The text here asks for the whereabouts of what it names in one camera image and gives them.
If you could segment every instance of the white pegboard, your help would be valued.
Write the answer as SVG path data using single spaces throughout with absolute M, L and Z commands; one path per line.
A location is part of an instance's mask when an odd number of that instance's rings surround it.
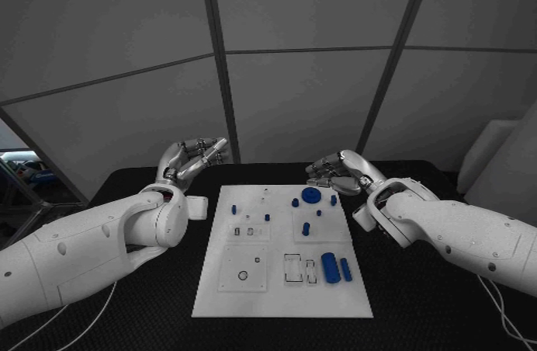
M 340 203 L 336 206 L 330 204 L 330 197 L 338 194 L 331 189 L 318 188 L 321 201 L 308 204 L 301 198 L 302 189 L 304 186 L 297 185 L 222 187 L 193 317 L 373 317 L 344 210 Z M 297 208 L 291 206 L 294 198 L 300 200 Z M 302 227 L 300 236 L 295 233 L 304 218 L 314 220 L 314 223 L 310 222 L 311 232 L 317 231 L 317 234 L 313 233 L 311 237 L 317 241 L 302 241 Z M 239 236 L 233 233 L 235 228 L 241 228 Z M 249 228 L 254 234 L 243 235 Z M 347 258 L 351 282 L 344 281 L 338 262 L 341 281 L 327 283 L 321 263 L 325 252 L 333 252 L 338 261 Z M 305 262 L 314 261 L 315 285 L 308 285 L 305 281 L 298 286 L 285 285 L 285 254 L 301 255 L 304 277 Z M 264 258 L 262 266 L 255 258 Z M 241 280 L 243 271 L 248 278 Z

